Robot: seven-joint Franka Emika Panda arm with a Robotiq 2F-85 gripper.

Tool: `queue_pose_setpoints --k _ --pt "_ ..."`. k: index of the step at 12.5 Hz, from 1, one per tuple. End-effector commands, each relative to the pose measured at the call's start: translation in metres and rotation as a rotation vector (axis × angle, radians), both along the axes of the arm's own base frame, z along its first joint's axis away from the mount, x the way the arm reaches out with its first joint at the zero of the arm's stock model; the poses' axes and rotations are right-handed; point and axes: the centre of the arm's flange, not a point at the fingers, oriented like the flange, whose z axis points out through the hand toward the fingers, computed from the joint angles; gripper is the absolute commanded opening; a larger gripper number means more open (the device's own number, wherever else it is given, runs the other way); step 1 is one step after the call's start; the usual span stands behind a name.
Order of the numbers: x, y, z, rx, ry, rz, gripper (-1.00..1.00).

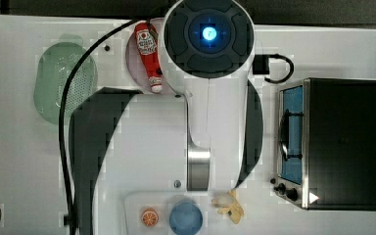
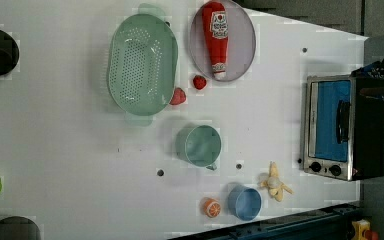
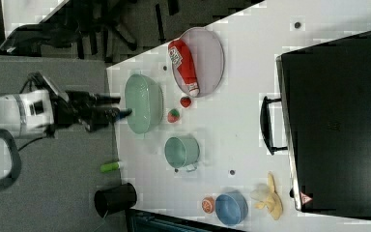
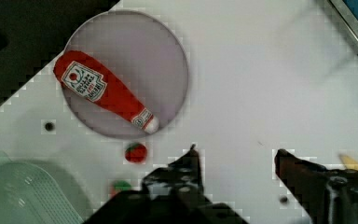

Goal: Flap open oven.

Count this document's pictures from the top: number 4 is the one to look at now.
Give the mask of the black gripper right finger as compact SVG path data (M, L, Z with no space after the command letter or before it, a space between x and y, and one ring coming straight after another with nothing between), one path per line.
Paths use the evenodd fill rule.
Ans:
M358 171L328 169L280 149L275 174L313 224L358 224Z

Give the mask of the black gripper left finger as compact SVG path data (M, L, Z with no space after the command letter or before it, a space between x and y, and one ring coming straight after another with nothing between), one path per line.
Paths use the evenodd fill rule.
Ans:
M83 224L249 224L204 195L200 154L191 148L144 177L139 190L113 196Z

